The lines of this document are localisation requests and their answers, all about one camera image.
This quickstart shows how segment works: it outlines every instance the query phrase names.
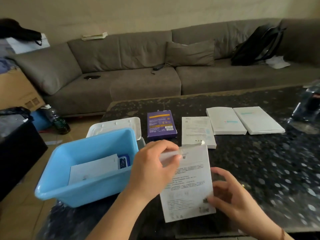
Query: coffee table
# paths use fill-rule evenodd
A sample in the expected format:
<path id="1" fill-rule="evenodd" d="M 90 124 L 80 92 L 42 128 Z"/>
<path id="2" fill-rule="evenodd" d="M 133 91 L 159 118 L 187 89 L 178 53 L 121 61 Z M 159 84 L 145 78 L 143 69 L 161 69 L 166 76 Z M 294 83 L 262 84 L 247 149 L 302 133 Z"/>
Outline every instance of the coffee table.
<path id="1" fill-rule="evenodd" d="M 303 90 L 302 87 L 273 87 L 113 102 L 101 121 L 137 116 L 141 120 L 142 137 L 147 142 L 147 112 L 170 109 L 178 130 L 178 137 L 171 141 L 181 145 L 181 117 L 206 116 L 209 107 L 260 106 L 286 133 L 217 135 L 217 148 L 209 149 L 210 165 L 229 170 L 266 214 L 287 232 L 316 232 L 320 231 L 320 121 L 305 125 L 290 120 Z M 58 202 L 39 239 L 84 239 L 115 198 L 111 196 L 76 209 Z M 240 235 L 237 226 L 220 211 L 165 223 L 157 196 L 139 216 L 130 238 Z"/>

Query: beige wall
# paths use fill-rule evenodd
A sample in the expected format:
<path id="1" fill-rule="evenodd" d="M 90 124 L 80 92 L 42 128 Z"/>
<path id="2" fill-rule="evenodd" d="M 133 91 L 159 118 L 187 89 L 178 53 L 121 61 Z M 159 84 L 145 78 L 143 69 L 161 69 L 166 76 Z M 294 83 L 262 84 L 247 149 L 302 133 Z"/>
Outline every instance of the beige wall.
<path id="1" fill-rule="evenodd" d="M 50 44 L 85 34 L 169 30 L 267 17 L 320 17 L 320 0 L 0 0 L 0 14 L 46 33 Z"/>

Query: clear plastic bottle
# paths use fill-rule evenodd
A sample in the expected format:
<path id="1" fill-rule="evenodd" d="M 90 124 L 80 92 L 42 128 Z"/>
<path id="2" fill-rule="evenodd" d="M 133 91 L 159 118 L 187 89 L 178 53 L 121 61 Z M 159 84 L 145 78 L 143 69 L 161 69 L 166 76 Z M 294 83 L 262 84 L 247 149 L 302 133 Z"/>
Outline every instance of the clear plastic bottle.
<path id="1" fill-rule="evenodd" d="M 44 107 L 41 107 L 46 117 L 54 125 L 59 134 L 65 135 L 70 132 L 70 126 L 64 118 L 57 114 L 56 110 L 53 109 L 49 104 L 46 104 Z"/>
<path id="2" fill-rule="evenodd" d="M 314 121 L 320 112 L 320 80 L 310 84 L 301 95 L 301 101 L 295 108 L 292 118 L 302 121 Z"/>

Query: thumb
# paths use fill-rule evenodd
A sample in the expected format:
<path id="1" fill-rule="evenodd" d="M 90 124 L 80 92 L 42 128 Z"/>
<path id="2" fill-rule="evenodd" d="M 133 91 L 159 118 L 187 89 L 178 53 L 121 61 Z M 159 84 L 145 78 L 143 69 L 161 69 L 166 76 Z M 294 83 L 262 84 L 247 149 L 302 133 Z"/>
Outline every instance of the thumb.
<path id="1" fill-rule="evenodd" d="M 166 174 L 168 174 L 168 176 L 170 176 L 171 178 L 176 173 L 176 170 L 178 169 L 178 167 L 180 165 L 181 158 L 182 158 L 181 155 L 173 156 L 171 161 L 163 168 L 165 170 Z"/>
<path id="2" fill-rule="evenodd" d="M 220 211 L 222 211 L 224 214 L 226 214 L 229 218 L 233 219 L 234 216 L 234 208 L 233 205 L 223 201 L 222 199 L 219 199 L 218 197 L 215 197 L 213 195 L 208 196 L 207 200 L 210 205 L 213 207 L 218 208 Z"/>

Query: person's left hand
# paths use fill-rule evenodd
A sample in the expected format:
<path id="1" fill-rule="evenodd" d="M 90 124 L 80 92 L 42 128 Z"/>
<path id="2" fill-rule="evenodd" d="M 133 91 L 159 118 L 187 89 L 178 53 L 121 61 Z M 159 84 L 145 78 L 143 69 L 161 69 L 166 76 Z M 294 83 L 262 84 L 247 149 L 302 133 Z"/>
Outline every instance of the person's left hand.
<path id="1" fill-rule="evenodd" d="M 166 167 L 162 166 L 159 156 L 165 150 L 176 151 L 178 145 L 171 141 L 161 140 L 148 143 L 136 154 L 127 190 L 144 199 L 151 201 L 171 182 L 179 167 L 181 155 L 172 157 Z"/>

